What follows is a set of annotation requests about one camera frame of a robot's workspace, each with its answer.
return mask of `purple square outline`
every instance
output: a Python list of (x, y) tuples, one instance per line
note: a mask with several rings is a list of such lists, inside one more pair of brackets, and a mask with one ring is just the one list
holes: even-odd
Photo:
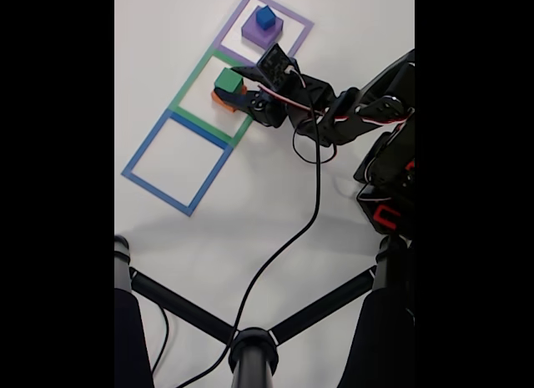
[[(233, 58), (234, 60), (237, 60), (244, 65), (255, 65), (255, 63), (252, 63), (247, 58), (237, 54), (235, 51), (230, 50), (229, 48), (223, 46), (222, 42), (226, 34), (229, 32), (229, 30), (232, 28), (232, 25), (235, 24), (235, 21), (237, 21), (237, 18), (239, 15), (243, 12), (244, 8), (247, 6), (250, 0), (241, 0), (241, 3), (237, 6), (235, 11), (230, 16), (229, 20), (226, 22), (226, 24), (223, 26), (223, 28), (220, 30), (219, 34), (213, 41), (212, 45), (219, 50), (221, 53), (226, 54), (227, 56)], [(284, 15), (293, 18), (295, 21), (298, 21), (299, 23), (302, 23), (304, 25), (304, 29), (300, 33), (297, 40), (295, 40), (295, 43), (293, 43), (293, 46), (290, 48), (289, 52), (287, 52), (287, 55), (289, 57), (293, 57), (297, 50), (299, 50), (300, 46), (302, 46), (302, 43), (307, 38), (308, 34), (310, 33), (311, 29), (314, 26), (314, 23), (311, 22), (309, 19), (306, 19), (299, 14), (289, 10), (288, 8), (282, 6), (281, 4), (278, 4), (277, 2), (274, 2), (273, 0), (260, 0), (261, 2), (265, 3), (269, 7), (274, 8), (277, 11), (280, 11)]]

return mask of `tripod base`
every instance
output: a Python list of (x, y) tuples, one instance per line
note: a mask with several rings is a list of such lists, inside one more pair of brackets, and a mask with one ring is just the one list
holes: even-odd
[(234, 373), (232, 388), (271, 388), (278, 365), (276, 344), (265, 330), (243, 330), (232, 343), (229, 364)]

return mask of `green tape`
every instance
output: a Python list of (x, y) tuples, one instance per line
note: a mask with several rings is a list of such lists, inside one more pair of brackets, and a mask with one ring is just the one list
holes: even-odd
[(216, 50), (213, 47), (209, 47), (208, 50), (206, 50), (206, 53), (204, 53), (204, 56), (200, 59), (199, 63), (194, 68), (193, 72), (189, 75), (187, 80), (185, 81), (184, 85), (178, 93), (176, 93), (176, 96), (174, 96), (173, 100), (170, 102), (170, 105), (168, 107), (169, 110), (174, 111), (175, 113), (180, 114), (182, 117), (185, 117), (192, 123), (195, 123), (205, 131), (209, 132), (210, 134), (213, 134), (217, 138), (221, 139), (222, 141), (226, 142), (227, 144), (231, 145), (233, 148), (237, 146), (241, 138), (243, 138), (244, 133), (247, 131), (249, 126), (252, 124), (253, 119), (250, 116), (247, 116), (247, 118), (243, 121), (241, 126), (239, 127), (239, 130), (235, 134), (235, 136), (232, 138), (229, 135), (225, 134), (220, 129), (217, 129), (213, 125), (206, 123), (204, 120), (198, 118), (196, 115), (190, 113), (189, 111), (185, 110), (184, 108), (181, 108), (179, 106), (180, 102), (184, 98), (185, 94), (189, 91), (191, 86), (193, 85), (196, 78), (199, 77), (200, 73), (208, 63), (209, 59), (211, 57), (216, 57), (219, 60), (227, 63), (230, 67), (241, 67), (243, 66), (243, 63), (240, 61), (234, 60), (233, 58), (227, 56), (224, 53), (221, 53), (219, 50)]
[(247, 132), (247, 129), (252, 124), (252, 121), (253, 121), (253, 119), (250, 116), (247, 116), (247, 118), (244, 119), (243, 123), (239, 127), (239, 129), (238, 129), (237, 133), (235, 134), (234, 138), (229, 143), (233, 148), (235, 148), (237, 146), (237, 144), (239, 143), (239, 141), (241, 140), (241, 138), (243, 138), (244, 133)]
[(217, 129), (213, 125), (206, 123), (205, 121), (198, 118), (196, 115), (190, 113), (189, 111), (184, 110), (181, 107), (177, 107), (174, 110), (174, 112), (180, 114), (182, 117), (188, 119), (192, 123), (196, 123), (199, 127), (204, 129), (205, 131), (208, 131), (210, 134), (215, 135), (217, 138), (221, 139), (223, 142), (226, 142), (227, 144), (230, 144), (230, 142), (232, 142), (232, 137), (228, 136), (223, 131), (221, 131), (220, 129)]

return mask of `blue tape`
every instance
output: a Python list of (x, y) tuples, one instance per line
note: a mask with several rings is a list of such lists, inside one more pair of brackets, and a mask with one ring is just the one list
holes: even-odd
[(164, 113), (161, 114), (161, 117), (159, 117), (158, 122), (154, 125), (154, 127), (149, 132), (147, 137), (141, 143), (141, 146), (139, 146), (139, 149), (137, 149), (137, 152), (135, 152), (135, 154), (133, 155), (132, 159), (130, 161), (128, 161), (128, 164), (126, 164), (126, 167), (124, 167), (122, 175), (124, 175), (125, 172), (128, 172), (128, 173), (132, 172), (132, 170), (135, 167), (135, 164), (137, 164), (137, 162), (141, 159), (141, 156), (143, 156), (143, 154), (146, 151), (146, 149), (149, 148), (150, 144), (152, 143), (152, 141), (154, 140), (154, 138), (158, 134), (158, 132), (161, 129), (161, 127), (164, 126), (165, 121), (167, 121), (169, 119), (169, 117), (171, 116), (171, 113), (172, 113), (172, 111), (165, 110)]
[(194, 212), (194, 210), (197, 208), (197, 205), (199, 204), (200, 200), (204, 197), (206, 194), (206, 191), (208, 190), (209, 186), (212, 182), (214, 182), (215, 177), (219, 173), (220, 169), (223, 168), (224, 163), (226, 163), (226, 160), (232, 153), (232, 146), (227, 145), (226, 149), (223, 152), (223, 155), (220, 157), (217, 164), (214, 166), (214, 169), (211, 170), (211, 172), (208, 175), (208, 178), (204, 181), (202, 186), (199, 189), (199, 192), (193, 197), (193, 200), (191, 200), (191, 203), (189, 204), (189, 209), (191, 210), (191, 213)]
[(176, 121), (177, 123), (181, 123), (185, 128), (192, 130), (197, 135), (200, 135), (204, 139), (210, 141), (215, 146), (219, 146), (222, 150), (225, 150), (228, 146), (225, 141), (217, 138), (215, 135), (210, 134), (208, 131), (199, 127), (196, 123), (192, 123), (191, 121), (182, 117), (180, 114), (175, 113), (174, 111), (170, 112), (170, 118)]
[(141, 188), (144, 188), (148, 190), (151, 194), (156, 196), (157, 198), (162, 199), (164, 202), (167, 202), (171, 206), (173, 206), (175, 209), (181, 211), (187, 216), (190, 216), (191, 213), (193, 213), (193, 210), (191, 210), (188, 206), (186, 206), (183, 203), (180, 203), (178, 200), (171, 198), (166, 193), (162, 192), (152, 184), (149, 184), (144, 179), (138, 177), (131, 171), (127, 171), (126, 169), (121, 173), (124, 177), (128, 178), (130, 181), (135, 182), (137, 185), (139, 185)]
[[(191, 200), (191, 203), (189, 204), (189, 206), (186, 206), (185, 204), (179, 202), (178, 200), (171, 198), (165, 192), (159, 190), (158, 188), (156, 188), (149, 182), (145, 181), (144, 179), (134, 174), (133, 172), (135, 165), (141, 159), (144, 152), (149, 148), (150, 144), (152, 143), (152, 141), (154, 140), (158, 132), (161, 130), (161, 128), (164, 126), (165, 122), (169, 118), (176, 121), (177, 123), (180, 123), (185, 128), (190, 129), (191, 131), (195, 132), (197, 135), (208, 140), (210, 143), (214, 144), (215, 146), (223, 150), (222, 156), (219, 158), (219, 160), (217, 161), (213, 169), (209, 172), (208, 178), (206, 178), (206, 180), (202, 183), (202, 186), (200, 186), (199, 191), (193, 197), (193, 200)], [(124, 170), (121, 173), (121, 175), (128, 178), (130, 181), (134, 182), (135, 184), (139, 185), (141, 188), (148, 190), (151, 194), (153, 194), (157, 198), (162, 199), (167, 204), (170, 204), (175, 209), (181, 211), (182, 213), (190, 217), (191, 214), (196, 209), (196, 207), (199, 205), (200, 200), (204, 197), (204, 195), (208, 191), (209, 186), (214, 182), (215, 177), (217, 176), (219, 171), (223, 168), (224, 163), (226, 163), (226, 160), (232, 153), (232, 150), (233, 150), (232, 146), (227, 144), (225, 141), (217, 138), (216, 136), (210, 134), (207, 131), (204, 131), (201, 127), (199, 127), (195, 123), (192, 123), (191, 121), (182, 117), (181, 115), (175, 113), (174, 111), (167, 109), (161, 115), (161, 117), (159, 118), (158, 122), (154, 125), (152, 130), (149, 132), (148, 136), (141, 143), (141, 146), (139, 146), (139, 149), (137, 149), (132, 159), (128, 162), (128, 164), (126, 164), (126, 167), (124, 167)]]

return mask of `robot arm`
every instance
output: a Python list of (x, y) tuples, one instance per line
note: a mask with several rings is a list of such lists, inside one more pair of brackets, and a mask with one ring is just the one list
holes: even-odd
[[(293, 68), (298, 72), (289, 73)], [(339, 97), (319, 79), (300, 74), (299, 64), (275, 44), (254, 67), (233, 67), (259, 82), (259, 91), (215, 93), (266, 127), (278, 128), (289, 117), (296, 133), (315, 139), (308, 94), (317, 112), (320, 144), (325, 147), (354, 141), (382, 125), (383, 133), (357, 168), (354, 179), (365, 184), (357, 201), (380, 234), (413, 236), (415, 203), (416, 51), (396, 60), (362, 89), (349, 88)], [(303, 78), (306, 90), (302, 88)]]
[[(415, 49), (399, 58), (361, 90), (349, 88), (339, 97), (332, 87), (319, 79), (302, 74), (314, 109), (318, 110), (320, 144), (330, 147), (355, 140), (384, 123), (408, 118), (415, 110)], [(299, 71), (294, 58), (288, 58), (275, 44), (254, 67), (233, 67), (241, 76), (260, 83), (260, 91), (230, 93), (216, 88), (219, 98), (233, 108), (247, 113), (266, 127), (278, 128), (289, 116), (300, 135), (314, 139), (315, 133), (307, 108), (307, 95), (288, 66)]]

